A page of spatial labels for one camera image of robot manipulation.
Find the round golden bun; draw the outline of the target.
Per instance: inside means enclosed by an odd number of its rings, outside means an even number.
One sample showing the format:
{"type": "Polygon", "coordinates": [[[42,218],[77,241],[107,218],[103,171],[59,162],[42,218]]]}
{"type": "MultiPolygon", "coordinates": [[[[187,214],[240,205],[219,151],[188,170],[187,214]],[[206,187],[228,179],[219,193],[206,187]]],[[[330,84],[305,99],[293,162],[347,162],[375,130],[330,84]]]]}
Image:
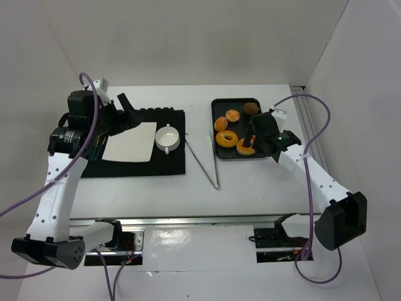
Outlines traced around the round golden bun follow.
{"type": "Polygon", "coordinates": [[[228,120],[228,122],[238,122],[241,118],[241,114],[237,111],[237,110],[228,110],[225,114],[226,119],[228,120]]]}

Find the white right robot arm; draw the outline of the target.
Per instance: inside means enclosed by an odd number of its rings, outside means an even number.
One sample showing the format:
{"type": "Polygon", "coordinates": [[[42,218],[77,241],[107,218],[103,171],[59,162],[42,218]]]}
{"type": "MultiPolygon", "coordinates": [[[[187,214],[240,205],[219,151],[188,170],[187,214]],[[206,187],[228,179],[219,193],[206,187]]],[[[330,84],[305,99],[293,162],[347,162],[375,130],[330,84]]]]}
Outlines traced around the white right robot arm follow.
{"type": "Polygon", "coordinates": [[[336,182],[294,133],[280,132],[272,111],[251,117],[248,131],[255,136],[256,152],[272,157],[308,189],[321,212],[315,235],[323,247],[333,251],[366,232],[366,197],[336,182]]]}

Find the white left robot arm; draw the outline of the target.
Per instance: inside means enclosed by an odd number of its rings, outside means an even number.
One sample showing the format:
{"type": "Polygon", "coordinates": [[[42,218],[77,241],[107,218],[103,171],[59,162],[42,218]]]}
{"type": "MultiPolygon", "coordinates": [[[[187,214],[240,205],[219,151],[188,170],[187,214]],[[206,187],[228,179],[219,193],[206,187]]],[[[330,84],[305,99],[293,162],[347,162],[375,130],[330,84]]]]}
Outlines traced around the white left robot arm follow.
{"type": "Polygon", "coordinates": [[[143,120],[125,94],[117,98],[120,110],[112,101],[103,102],[90,90],[70,94],[68,112],[49,137],[45,190],[25,236],[13,240],[13,253],[35,265],[74,270],[86,252],[100,245],[110,250],[134,250],[135,236],[124,232],[116,219],[96,219],[76,234],[70,233],[76,190],[97,147],[143,120]]]}

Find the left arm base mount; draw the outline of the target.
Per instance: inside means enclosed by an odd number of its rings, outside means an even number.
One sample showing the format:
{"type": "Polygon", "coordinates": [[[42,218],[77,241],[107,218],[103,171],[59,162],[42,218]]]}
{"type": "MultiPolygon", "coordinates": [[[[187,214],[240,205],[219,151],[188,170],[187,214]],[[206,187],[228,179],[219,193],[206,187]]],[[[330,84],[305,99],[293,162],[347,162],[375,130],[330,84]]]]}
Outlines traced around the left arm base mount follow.
{"type": "Polygon", "coordinates": [[[102,243],[98,250],[106,266],[139,266],[143,263],[143,231],[124,231],[121,222],[112,219],[99,219],[111,222],[114,226],[111,242],[102,243]]]}

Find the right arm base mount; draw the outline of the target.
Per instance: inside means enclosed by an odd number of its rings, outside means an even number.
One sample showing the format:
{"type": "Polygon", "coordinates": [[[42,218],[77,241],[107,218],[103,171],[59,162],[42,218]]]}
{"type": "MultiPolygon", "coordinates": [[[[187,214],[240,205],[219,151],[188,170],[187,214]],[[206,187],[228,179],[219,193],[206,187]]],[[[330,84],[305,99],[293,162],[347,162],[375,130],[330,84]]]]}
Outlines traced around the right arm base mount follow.
{"type": "Polygon", "coordinates": [[[258,263],[295,261],[296,257],[301,254],[308,238],[289,236],[283,227],[283,223],[294,215],[294,213],[290,213],[276,219],[272,228],[254,229],[254,234],[248,240],[256,247],[258,263]]]}

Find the metal tongs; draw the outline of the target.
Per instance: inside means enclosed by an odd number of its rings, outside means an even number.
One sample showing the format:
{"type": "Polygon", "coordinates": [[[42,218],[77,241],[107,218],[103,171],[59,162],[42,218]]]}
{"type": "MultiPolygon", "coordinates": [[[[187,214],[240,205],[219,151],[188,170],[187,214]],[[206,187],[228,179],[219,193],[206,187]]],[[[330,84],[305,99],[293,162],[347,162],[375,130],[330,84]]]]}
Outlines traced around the metal tongs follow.
{"type": "Polygon", "coordinates": [[[185,133],[185,144],[213,189],[220,189],[216,157],[211,135],[202,132],[185,133]]]}

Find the orange glazed bun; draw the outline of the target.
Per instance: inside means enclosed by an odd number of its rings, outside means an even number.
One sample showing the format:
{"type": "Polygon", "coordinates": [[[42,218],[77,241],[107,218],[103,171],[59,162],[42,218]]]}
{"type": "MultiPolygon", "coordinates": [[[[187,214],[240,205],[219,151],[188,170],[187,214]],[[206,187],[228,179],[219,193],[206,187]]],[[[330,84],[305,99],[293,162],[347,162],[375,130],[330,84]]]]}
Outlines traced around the orange glazed bun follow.
{"type": "Polygon", "coordinates": [[[214,129],[217,132],[226,130],[227,126],[228,126],[228,120],[225,117],[219,117],[214,122],[214,129]]]}

